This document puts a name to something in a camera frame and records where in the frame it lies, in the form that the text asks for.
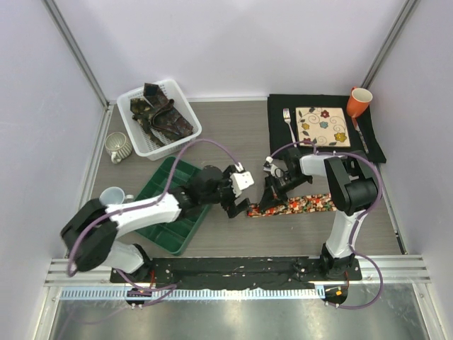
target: white mug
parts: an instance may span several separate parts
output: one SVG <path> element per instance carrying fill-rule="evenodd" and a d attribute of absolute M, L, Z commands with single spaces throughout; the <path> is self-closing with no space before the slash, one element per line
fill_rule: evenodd
<path fill-rule="evenodd" d="M 99 196 L 99 201 L 102 205 L 123 204 L 125 201 L 128 203 L 133 200 L 133 195 L 126 195 L 125 192 L 117 186 L 106 188 Z"/>
<path fill-rule="evenodd" d="M 132 144 L 122 132 L 114 132 L 105 139 L 105 150 L 112 163 L 118 164 L 132 152 Z"/>

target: square plate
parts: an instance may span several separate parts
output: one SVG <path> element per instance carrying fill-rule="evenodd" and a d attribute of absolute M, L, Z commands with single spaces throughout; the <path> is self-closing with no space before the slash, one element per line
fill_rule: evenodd
<path fill-rule="evenodd" d="M 342 108 L 296 108 L 296 120 L 299 141 L 309 140 L 317 147 L 351 146 Z"/>

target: black placemat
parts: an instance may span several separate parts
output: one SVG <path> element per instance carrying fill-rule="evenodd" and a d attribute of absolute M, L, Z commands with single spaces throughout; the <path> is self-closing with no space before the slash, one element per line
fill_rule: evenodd
<path fill-rule="evenodd" d="M 365 151 L 359 133 L 355 130 L 351 118 L 346 114 L 346 104 L 349 96 L 326 96 L 326 95 L 293 95 L 293 94 L 270 94 L 268 97 L 268 125 L 270 153 L 279 147 L 291 142 L 291 134 L 288 125 L 283 120 L 283 109 L 288 108 L 291 113 L 291 126 L 297 136 L 296 108 L 301 107 L 322 107 L 342 108 L 345 113 L 346 126 L 348 127 L 350 147 L 322 147 L 325 152 L 351 152 L 355 150 Z M 357 123 L 362 131 L 365 143 L 368 148 L 367 157 L 374 163 L 385 163 L 386 158 L 379 143 L 374 136 L 371 111 L 368 108 L 359 118 Z M 302 154 L 310 154 L 313 149 L 310 147 L 299 147 Z"/>

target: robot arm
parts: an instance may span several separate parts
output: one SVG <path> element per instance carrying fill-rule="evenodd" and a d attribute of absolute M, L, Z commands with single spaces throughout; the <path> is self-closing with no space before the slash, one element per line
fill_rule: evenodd
<path fill-rule="evenodd" d="M 235 200 L 242 191 L 253 185 L 250 172 L 241 165 L 229 166 L 224 172 L 215 166 L 206 166 L 192 177 L 187 185 L 179 186 L 157 203 L 159 197 L 122 205 L 101 204 L 99 199 L 87 202 L 61 231 L 61 237 L 68 250 L 96 218 L 109 215 L 109 218 L 91 230 L 82 241 L 75 263 L 78 271 L 90 271 L 97 266 L 111 266 L 128 273 L 139 281 L 149 273 L 150 260 L 138 244 L 126 245 L 115 241 L 128 232 L 162 222 L 173 222 L 190 217 L 206 204 L 219 203 L 230 218 L 247 210 L 248 199 L 238 205 Z"/>
<path fill-rule="evenodd" d="M 365 157 L 363 152 L 355 152 Z M 332 201 L 337 207 L 330 237 L 321 250 L 321 263 L 326 277 L 338 278 L 351 266 L 357 233 L 362 224 L 364 211 L 376 200 L 378 181 L 372 170 L 352 157 L 310 154 L 302 156 L 297 148 L 290 148 L 283 160 L 286 171 L 279 171 L 268 157 L 264 170 L 269 173 L 265 179 L 265 192 L 259 204 L 262 211 L 279 204 L 286 204 L 287 192 L 308 181 L 312 176 L 323 176 L 328 180 Z M 354 224 L 357 229 L 350 243 Z"/>

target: floral fabric strip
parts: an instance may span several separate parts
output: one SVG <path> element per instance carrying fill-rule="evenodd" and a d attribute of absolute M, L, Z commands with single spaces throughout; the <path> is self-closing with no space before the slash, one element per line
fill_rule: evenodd
<path fill-rule="evenodd" d="M 252 204 L 252 210 L 248 212 L 249 217 L 262 217 L 274 215 L 315 213 L 321 211 L 336 211 L 330 193 L 293 197 L 288 200 L 286 205 L 278 205 L 261 213 L 258 205 Z"/>

